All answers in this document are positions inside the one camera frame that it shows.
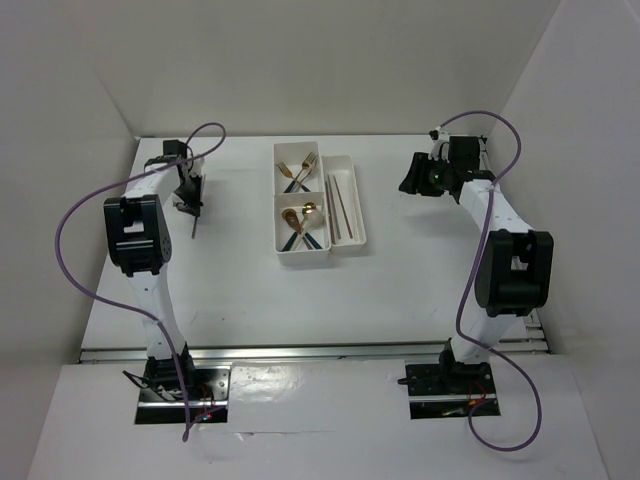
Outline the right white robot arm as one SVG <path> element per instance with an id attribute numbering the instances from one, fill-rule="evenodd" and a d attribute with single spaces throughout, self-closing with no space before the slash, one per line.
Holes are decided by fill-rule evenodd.
<path id="1" fill-rule="evenodd" d="M 414 154 L 399 189 L 440 197 L 449 194 L 481 231 L 470 289 L 475 303 L 464 309 L 456 334 L 431 374 L 411 374 L 405 382 L 418 395 L 470 393 L 489 373 L 489 348 L 520 318 L 548 298 L 554 240 L 537 231 L 509 204 L 494 174 L 482 168 L 486 140 L 433 130 L 428 153 Z"/>

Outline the copper chopstick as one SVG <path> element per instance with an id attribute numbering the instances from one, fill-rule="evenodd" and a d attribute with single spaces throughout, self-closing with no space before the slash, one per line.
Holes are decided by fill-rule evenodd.
<path id="1" fill-rule="evenodd" d="M 341 205 L 341 210 L 342 210 L 342 213 L 343 213 L 343 217 L 344 217 L 344 221 L 345 221 L 345 224 L 346 224 L 346 227 L 347 227 L 347 231 L 348 231 L 348 234 L 349 234 L 349 238 L 351 240 L 353 240 L 354 239 L 353 230 L 351 228 L 351 223 L 349 221 L 349 217 L 348 217 L 347 210 L 346 210 L 345 203 L 344 203 L 344 199 L 343 199 L 343 196 L 342 196 L 342 193 L 341 193 L 341 190 L 340 190 L 340 186 L 339 186 L 338 180 L 337 180 L 335 175 L 333 176 L 333 180 L 334 180 L 334 184 L 335 184 L 335 187 L 336 187 L 336 191 L 338 193 L 338 198 L 339 198 L 339 202 L 340 202 L 340 205 Z"/>

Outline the gold spoon green handle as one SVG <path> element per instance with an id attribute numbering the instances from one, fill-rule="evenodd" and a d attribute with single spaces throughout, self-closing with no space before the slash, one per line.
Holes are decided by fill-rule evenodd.
<path id="1" fill-rule="evenodd" d="M 322 249 L 322 246 L 315 240 L 310 231 L 323 225 L 323 213 L 317 209 L 314 203 L 308 202 L 303 207 L 303 216 L 304 222 L 302 224 L 301 232 L 302 240 L 309 243 L 316 250 Z"/>
<path id="2" fill-rule="evenodd" d="M 286 224 L 294 231 L 294 233 L 290 236 L 282 249 L 283 252 L 287 252 L 293 248 L 295 241 L 300 236 L 302 227 L 298 220 L 297 213 L 294 209 L 285 209 L 282 212 L 282 218 L 285 220 Z"/>

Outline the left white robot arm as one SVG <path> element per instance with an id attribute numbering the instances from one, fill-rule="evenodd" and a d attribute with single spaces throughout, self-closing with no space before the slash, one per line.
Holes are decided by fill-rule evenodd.
<path id="1" fill-rule="evenodd" d="M 162 154 L 144 165 L 150 175 L 103 204 L 109 256 L 126 276 L 143 311 L 147 362 L 141 385 L 165 390 L 176 399 L 193 394 L 198 376 L 169 293 L 173 247 L 163 204 L 171 196 L 178 212 L 200 216 L 202 162 L 191 160 L 191 153 L 180 140 L 164 141 Z"/>

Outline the gold fork green handle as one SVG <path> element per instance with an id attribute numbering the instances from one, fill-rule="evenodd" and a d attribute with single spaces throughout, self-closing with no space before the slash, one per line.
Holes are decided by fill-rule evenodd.
<path id="1" fill-rule="evenodd" d="M 284 162 L 278 162 L 276 164 L 276 167 L 285 178 L 290 179 L 292 181 L 292 179 L 296 177 L 293 175 L 293 173 L 290 171 L 290 169 L 286 166 Z M 304 183 L 300 189 L 302 189 L 305 192 L 309 192 L 309 189 L 304 185 Z"/>
<path id="2" fill-rule="evenodd" d="M 289 186 L 285 189 L 285 193 L 292 193 L 296 188 L 303 186 L 303 180 L 313 171 L 316 161 L 317 155 L 314 152 L 310 152 L 301 164 L 301 171 L 292 179 Z"/>

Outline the silver metal chopstick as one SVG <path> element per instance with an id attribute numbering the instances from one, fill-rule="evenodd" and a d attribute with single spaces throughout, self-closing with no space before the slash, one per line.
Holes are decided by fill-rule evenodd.
<path id="1" fill-rule="evenodd" d="M 332 233 L 331 233 L 331 235 L 332 235 L 332 243 L 336 244 L 337 241 L 341 238 L 341 234 L 340 234 L 339 223 L 337 222 L 337 218 L 336 218 L 335 201 L 334 201 L 334 195 L 333 195 L 333 189 L 332 189 L 332 186 L 331 186 L 330 177 L 327 177 L 326 184 L 327 184 L 327 191 L 328 191 L 330 224 L 331 224 L 331 229 L 332 229 Z"/>

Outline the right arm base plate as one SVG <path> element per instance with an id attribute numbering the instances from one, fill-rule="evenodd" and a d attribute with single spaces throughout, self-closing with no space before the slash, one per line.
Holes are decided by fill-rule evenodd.
<path id="1" fill-rule="evenodd" d="M 474 365 L 469 373 L 445 378 L 436 364 L 408 364 L 397 384 L 405 387 L 412 420 L 500 416 L 491 367 Z"/>

